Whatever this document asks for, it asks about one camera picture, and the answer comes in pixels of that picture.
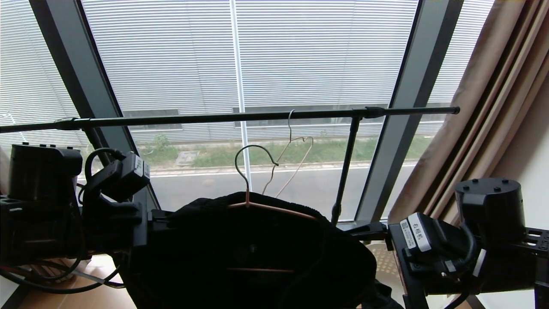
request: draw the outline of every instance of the white pole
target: white pole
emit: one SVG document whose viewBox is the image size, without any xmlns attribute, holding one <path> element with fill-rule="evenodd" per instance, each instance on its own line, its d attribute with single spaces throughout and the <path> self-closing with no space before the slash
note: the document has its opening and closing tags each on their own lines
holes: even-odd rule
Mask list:
<svg viewBox="0 0 549 309">
<path fill-rule="evenodd" d="M 237 22 L 237 6 L 236 0 L 229 0 L 231 8 L 231 29 L 233 32 L 233 50 L 234 50 L 234 68 L 237 76 L 237 91 L 238 91 L 238 111 L 245 112 L 244 104 L 244 89 L 242 88 L 242 67 L 240 66 L 240 43 L 238 41 L 238 22 Z M 242 133 L 242 147 L 248 145 L 248 130 L 246 122 L 240 122 L 240 132 Z M 250 173 L 250 152 L 249 148 L 244 150 L 244 172 L 251 188 L 251 173 Z"/>
</svg>

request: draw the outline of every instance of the building window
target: building window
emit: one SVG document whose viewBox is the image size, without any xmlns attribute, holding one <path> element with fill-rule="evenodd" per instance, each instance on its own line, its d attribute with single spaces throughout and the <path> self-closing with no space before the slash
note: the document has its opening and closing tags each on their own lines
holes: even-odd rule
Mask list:
<svg viewBox="0 0 549 309">
<path fill-rule="evenodd" d="M 370 106 L 387 107 L 387 104 L 371 104 Z M 312 111 L 338 111 L 343 109 L 363 108 L 363 105 L 302 105 L 302 106 L 252 106 L 246 107 L 247 113 L 274 113 L 290 112 L 294 109 L 296 112 Z M 233 107 L 233 112 L 238 113 L 238 107 Z M 364 122 L 382 123 L 383 117 L 374 119 L 365 119 Z M 292 125 L 327 125 L 327 124 L 350 124 L 351 118 L 317 118 L 317 119 L 292 119 Z M 288 125 L 286 119 L 276 120 L 254 120 L 248 121 L 247 126 L 277 126 Z M 235 122 L 234 126 L 240 128 L 240 122 Z"/>
<path fill-rule="evenodd" d="M 147 109 L 142 111 L 124 111 L 126 117 L 158 117 L 158 116 L 178 116 L 177 109 Z M 149 124 L 149 125 L 133 125 L 131 130 L 181 130 L 181 124 Z"/>
</svg>

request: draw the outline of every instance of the black metal rod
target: black metal rod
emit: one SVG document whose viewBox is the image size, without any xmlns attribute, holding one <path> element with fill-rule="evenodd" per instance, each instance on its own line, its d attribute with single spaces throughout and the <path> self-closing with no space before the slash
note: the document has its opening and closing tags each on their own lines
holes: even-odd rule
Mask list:
<svg viewBox="0 0 549 309">
<path fill-rule="evenodd" d="M 433 107 L 433 108 L 381 108 L 366 107 L 361 109 L 346 109 L 341 111 L 311 111 L 293 112 L 292 119 L 312 118 L 377 118 L 386 115 L 412 115 L 412 114 L 457 114 L 459 107 Z M 288 119 L 288 112 L 275 113 L 233 113 L 233 114 L 209 114 L 190 116 L 162 116 L 162 117 L 119 117 L 119 118 L 63 118 L 52 123 L 19 124 L 0 126 L 0 133 L 36 131 L 36 130 L 79 130 L 85 128 L 97 128 L 101 126 L 126 126 L 126 125 L 153 125 L 153 124 L 189 124 L 189 123 L 216 123 L 216 122 L 241 122 L 254 120 Z"/>
<path fill-rule="evenodd" d="M 333 225 L 338 223 L 339 216 L 341 215 L 341 201 L 343 200 L 343 191 L 345 190 L 345 183 L 347 182 L 347 175 L 349 174 L 349 167 L 351 166 L 352 150 L 355 147 L 356 134 L 358 132 L 358 126 L 360 125 L 360 120 L 360 117 L 353 117 L 351 122 L 349 140 L 347 141 L 345 159 L 343 159 L 343 168 L 341 169 L 341 178 L 339 179 L 338 194 L 335 197 L 335 204 L 332 207 L 332 219 L 330 221 Z"/>
</svg>

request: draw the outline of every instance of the manhole cover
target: manhole cover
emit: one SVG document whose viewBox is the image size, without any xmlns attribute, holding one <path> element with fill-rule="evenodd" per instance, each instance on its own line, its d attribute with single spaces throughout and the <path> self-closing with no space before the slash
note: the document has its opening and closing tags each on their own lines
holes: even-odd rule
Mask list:
<svg viewBox="0 0 549 309">
<path fill-rule="evenodd" d="M 183 166 L 193 163 L 193 160 L 198 157 L 200 153 L 199 150 L 193 151 L 180 151 L 177 159 L 175 160 L 175 165 Z"/>
</svg>

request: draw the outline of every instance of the label sticker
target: label sticker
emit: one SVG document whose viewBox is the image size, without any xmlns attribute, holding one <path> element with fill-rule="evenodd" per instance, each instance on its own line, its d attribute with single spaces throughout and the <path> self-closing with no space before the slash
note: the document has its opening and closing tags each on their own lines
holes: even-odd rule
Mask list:
<svg viewBox="0 0 549 309">
<path fill-rule="evenodd" d="M 406 239 L 408 249 L 415 248 L 416 242 L 413 239 L 412 230 L 410 229 L 410 225 L 408 224 L 408 221 L 406 219 L 400 222 L 400 228 L 402 229 L 402 233 L 404 234 L 404 239 Z"/>
<path fill-rule="evenodd" d="M 431 250 L 431 244 L 427 239 L 427 235 L 425 234 L 425 230 L 421 225 L 421 221 L 419 220 L 419 215 L 417 214 L 417 212 L 408 216 L 408 222 L 410 223 L 410 227 L 412 228 L 413 237 L 417 242 L 419 250 L 421 252 Z"/>
<path fill-rule="evenodd" d="M 143 176 L 143 159 L 136 156 L 136 166 L 133 171 L 139 176 Z"/>
<path fill-rule="evenodd" d="M 150 165 L 148 165 L 146 162 L 143 162 L 143 170 L 144 174 L 147 178 L 150 178 Z"/>
</svg>

